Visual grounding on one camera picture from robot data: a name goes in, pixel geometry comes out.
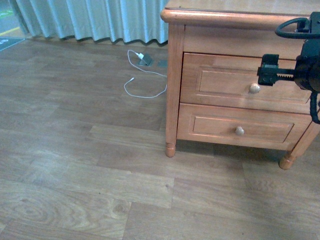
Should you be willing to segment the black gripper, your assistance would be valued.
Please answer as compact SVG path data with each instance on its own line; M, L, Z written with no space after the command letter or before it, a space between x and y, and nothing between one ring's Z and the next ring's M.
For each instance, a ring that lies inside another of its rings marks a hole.
M320 92L320 37L311 36L320 34L320 13L312 12L304 28L308 32L302 37L304 43L296 58L296 73L294 69L279 68L278 54L264 54L257 70L259 85L273 86L277 81L295 81L301 89Z

